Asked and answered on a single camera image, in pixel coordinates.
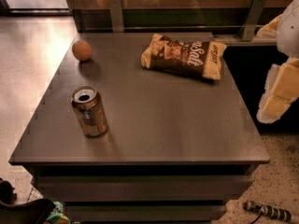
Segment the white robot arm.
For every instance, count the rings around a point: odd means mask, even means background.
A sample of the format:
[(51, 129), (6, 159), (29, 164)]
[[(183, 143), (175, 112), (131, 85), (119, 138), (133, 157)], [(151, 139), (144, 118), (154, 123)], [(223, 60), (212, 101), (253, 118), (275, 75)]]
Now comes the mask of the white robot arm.
[(293, 0), (257, 36), (275, 38), (278, 51), (288, 56), (282, 65), (271, 66), (264, 84), (256, 118), (270, 124), (279, 120), (299, 98), (299, 0)]

